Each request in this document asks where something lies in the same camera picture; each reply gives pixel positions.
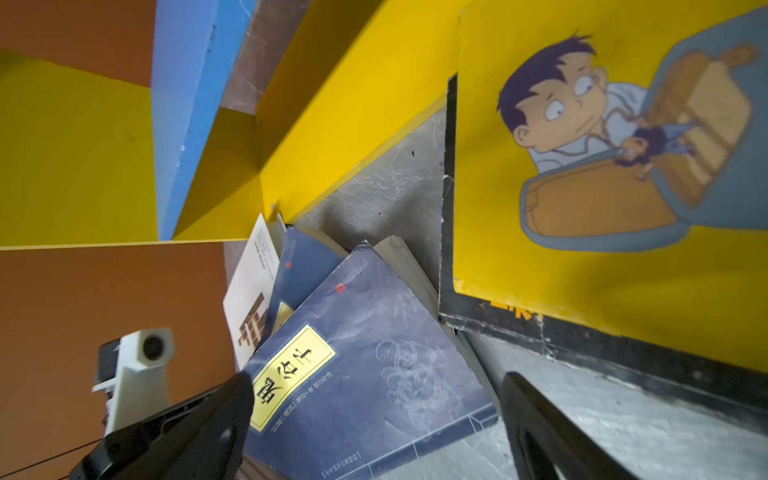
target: book cover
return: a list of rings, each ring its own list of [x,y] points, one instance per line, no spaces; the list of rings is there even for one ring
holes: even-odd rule
[[[446,325],[494,336],[556,362],[587,368],[672,400],[683,400],[768,433],[768,375],[614,336],[597,329],[459,293],[453,286],[456,92],[448,86],[440,245],[439,315]]]
[[[374,478],[494,424],[432,314],[368,243],[246,365],[245,453],[293,480]]]
[[[277,322],[280,309],[283,309],[281,320],[284,321],[290,315],[286,309],[299,308],[342,260],[337,252],[302,230],[288,230],[266,315],[265,339],[282,326]]]
[[[253,355],[263,336],[279,265],[269,228],[260,214],[223,301],[238,369]]]
[[[768,372],[764,3],[473,2],[455,291]]]

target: dark hair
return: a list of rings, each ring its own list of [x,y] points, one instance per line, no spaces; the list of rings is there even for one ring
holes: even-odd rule
[[[648,142],[648,149],[645,154],[654,157],[664,151],[664,145],[667,143],[667,135],[662,127],[643,128],[640,127],[634,131],[633,137],[642,138]]]
[[[544,80],[565,81],[563,72],[558,65],[564,64],[563,55],[569,53],[591,53],[595,55],[594,48],[586,41],[590,35],[573,35],[554,45],[549,45],[537,51],[532,57],[509,76],[501,93],[498,95],[497,111],[501,112],[502,120],[510,132],[514,132],[520,125],[525,125],[527,120],[517,104],[526,98],[533,97],[536,93],[531,91],[534,85]]]
[[[664,152],[664,146],[667,143],[667,134],[664,133],[662,127],[643,128],[640,127],[634,131],[632,137],[642,138],[648,142],[648,148],[639,157],[632,161],[617,159],[616,163],[622,167],[631,167],[633,165],[645,165],[650,161],[651,157]]]

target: cartoon bag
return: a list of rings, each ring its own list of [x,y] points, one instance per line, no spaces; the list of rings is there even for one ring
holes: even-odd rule
[[[618,149],[525,182],[521,225],[558,250],[635,252],[682,240],[691,225],[768,230],[768,8],[676,45],[641,111],[650,126],[699,125],[692,154],[619,166]]]

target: black cable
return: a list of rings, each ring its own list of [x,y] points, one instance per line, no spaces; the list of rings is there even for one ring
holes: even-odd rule
[[[29,470],[30,468],[32,468],[32,467],[36,467],[36,466],[38,466],[38,465],[40,465],[40,464],[43,464],[43,463],[46,463],[46,462],[50,462],[50,461],[51,461],[51,460],[53,460],[54,458],[59,458],[59,457],[61,457],[61,456],[67,455],[68,453],[76,452],[76,451],[77,451],[77,450],[79,450],[79,449],[84,449],[85,447],[87,447],[87,446],[89,446],[89,445],[93,445],[94,443],[99,443],[100,441],[101,441],[101,439],[98,439],[98,440],[94,440],[93,442],[88,442],[88,443],[86,443],[85,445],[80,445],[79,447],[76,447],[76,448],[74,448],[74,449],[72,449],[72,450],[67,450],[67,451],[66,451],[66,452],[64,452],[64,453],[60,453],[60,454],[58,454],[58,455],[53,455],[51,458],[46,458],[45,460],[41,460],[40,462],[37,462],[37,463],[33,463],[32,465],[27,465],[27,466],[25,466],[24,468],[20,468],[19,470],[14,470],[14,471],[13,471],[13,472],[11,472],[11,473],[6,473],[5,475],[3,475],[3,476],[0,476],[0,480],[2,480],[2,479],[4,479],[4,478],[7,478],[7,477],[10,477],[11,475],[16,475],[17,473],[19,473],[19,472],[23,472],[24,470]],[[59,478],[58,480],[62,480],[63,478],[67,478],[68,476],[69,476],[69,475],[67,475],[66,477],[61,477],[61,478]]]

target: cartoon boy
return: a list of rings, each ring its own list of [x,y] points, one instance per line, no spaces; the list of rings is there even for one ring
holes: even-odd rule
[[[608,83],[593,67],[588,35],[549,45],[525,61],[504,85],[498,111],[515,143],[527,148],[539,173],[621,146],[644,122],[646,91]]]

